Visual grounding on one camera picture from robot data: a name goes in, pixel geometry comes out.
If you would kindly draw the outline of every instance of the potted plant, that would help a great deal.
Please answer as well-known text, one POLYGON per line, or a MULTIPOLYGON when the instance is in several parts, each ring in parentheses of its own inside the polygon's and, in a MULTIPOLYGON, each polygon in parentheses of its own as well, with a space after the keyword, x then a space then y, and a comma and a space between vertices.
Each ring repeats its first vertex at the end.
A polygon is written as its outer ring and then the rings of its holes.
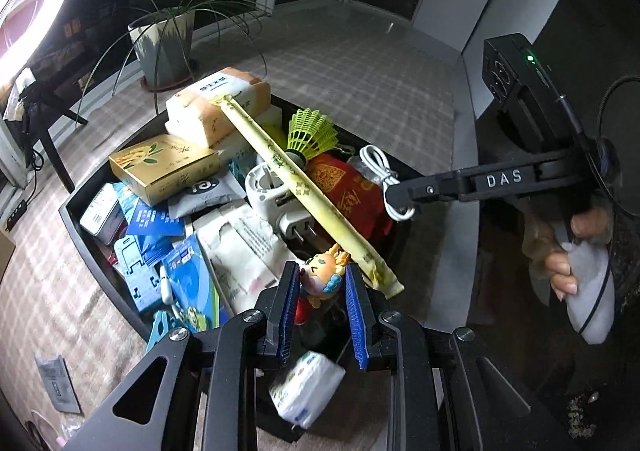
MULTIPOLYGON (((258 22, 260 27, 258 32, 262 30, 260 16, 271 16, 266 7, 252 0, 189 0, 187 3, 185 1, 180 0, 177 6, 161 9, 158 8, 155 0, 150 0, 155 9, 152 12, 141 8, 133 8, 133 10, 142 12, 143 16, 129 24, 127 33, 116 39, 98 59, 82 91, 78 114, 81 113, 84 95, 95 72, 113 47, 125 37, 130 37, 132 46, 123 59, 122 66, 113 83, 111 97, 116 93, 124 67, 127 65, 132 53, 135 52, 145 74, 146 85, 154 93, 154 106, 156 114, 158 114, 159 91, 168 89, 180 82, 194 80, 190 65, 190 54, 196 12, 207 12, 214 15, 218 24, 218 41, 220 41, 220 20, 228 19, 244 33, 254 44, 254 47, 255 42, 249 24, 242 14, 247 14, 251 19, 255 19, 258 22), (239 15, 234 15, 235 10, 242 10, 243 12, 239 15)), ((266 73, 264 56, 257 47, 256 50, 262 58, 266 73)))

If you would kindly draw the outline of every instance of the checkered tablecloth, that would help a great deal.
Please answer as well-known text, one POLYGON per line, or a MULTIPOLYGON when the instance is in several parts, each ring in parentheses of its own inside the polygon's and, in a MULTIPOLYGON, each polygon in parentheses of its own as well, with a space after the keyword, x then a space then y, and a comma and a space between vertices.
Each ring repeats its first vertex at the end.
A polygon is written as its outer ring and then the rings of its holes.
MULTIPOLYGON (((344 20, 315 10, 287 15, 279 22, 270 20, 256 44, 267 60, 267 79, 275 94, 324 111, 339 126, 423 174, 449 170, 453 136, 450 68, 399 37, 385 34, 385 28, 379 18, 368 15, 344 20)), ((239 31, 224 34, 220 47, 215 41, 200 44, 194 57, 200 60, 203 75, 231 65, 263 76, 260 56, 239 31)), ((169 96, 162 95, 161 102, 169 96)), ((80 127, 60 150, 73 180, 86 178, 153 115, 152 96, 137 83, 94 111, 89 124, 80 127)), ((0 283, 0 388, 20 421, 29 420, 34 409, 55 427, 68 417, 52 408, 34 354, 66 358, 82 410, 89 415, 139 361, 145 348, 71 242, 58 214, 67 196, 47 163, 38 174, 33 202, 12 232, 17 248, 0 283)), ((413 301, 418 310, 428 305, 430 269, 442 237, 438 225, 432 217, 417 222, 398 272, 407 286, 403 295, 422 298, 419 304, 413 301)), ((343 395, 342 408, 351 402, 357 410, 363 395, 370 392, 343 395)), ((300 449, 311 449, 316 441, 323 449, 368 449, 377 434, 371 438, 347 435, 360 431, 356 427, 359 416, 354 415, 353 428, 339 431, 344 434, 340 442, 350 441, 349 447, 329 445, 329 441, 322 444, 317 435, 310 435, 304 437, 310 439, 306 444, 298 444, 300 449)), ((363 417, 378 424, 378 417, 367 418, 366 413, 363 417)), ((261 436, 261 442, 264 449, 279 446, 270 436, 261 436)))

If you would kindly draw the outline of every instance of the small gray packet on tablecloth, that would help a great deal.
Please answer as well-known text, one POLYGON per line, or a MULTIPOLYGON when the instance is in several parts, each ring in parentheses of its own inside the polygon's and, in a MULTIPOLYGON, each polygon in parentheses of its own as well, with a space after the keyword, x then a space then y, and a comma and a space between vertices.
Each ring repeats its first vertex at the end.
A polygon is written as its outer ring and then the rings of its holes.
POLYGON ((206 180, 196 182, 168 200, 169 216, 182 218, 207 207, 227 204, 246 196, 231 171, 224 169, 206 180))
POLYGON ((71 379, 69 379, 65 359, 62 355, 52 359, 41 359, 36 356, 35 360, 53 407, 63 413, 77 413, 79 415, 81 413, 80 405, 73 386, 71 386, 71 379))

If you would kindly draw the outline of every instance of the metal screw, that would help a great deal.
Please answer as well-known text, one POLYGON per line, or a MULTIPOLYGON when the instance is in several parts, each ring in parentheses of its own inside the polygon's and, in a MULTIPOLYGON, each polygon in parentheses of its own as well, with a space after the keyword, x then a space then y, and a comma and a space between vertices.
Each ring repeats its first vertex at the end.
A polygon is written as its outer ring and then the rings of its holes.
POLYGON ((247 310, 242 314, 242 319, 247 323, 255 323, 262 319, 262 312, 260 310, 247 310))
POLYGON ((383 321, 387 322, 387 323, 392 323, 394 317, 399 316, 400 314, 395 311, 395 310, 387 310, 385 312, 382 312, 382 314, 380 314, 380 317, 382 317, 383 321))
POLYGON ((189 331, 184 327, 173 328, 169 332, 169 339, 172 341, 182 341, 189 335, 189 331))
POLYGON ((471 328, 463 327, 456 330, 456 337, 468 343, 476 338, 476 333, 471 328))

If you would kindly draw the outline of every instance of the red package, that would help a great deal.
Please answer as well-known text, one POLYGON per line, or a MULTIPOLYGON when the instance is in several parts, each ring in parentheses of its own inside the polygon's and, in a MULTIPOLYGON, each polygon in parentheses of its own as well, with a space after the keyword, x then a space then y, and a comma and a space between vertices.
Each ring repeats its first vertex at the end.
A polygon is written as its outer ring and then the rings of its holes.
POLYGON ((309 162, 306 174, 364 238, 375 244, 389 234, 393 220, 382 189, 354 167, 324 153, 309 162))

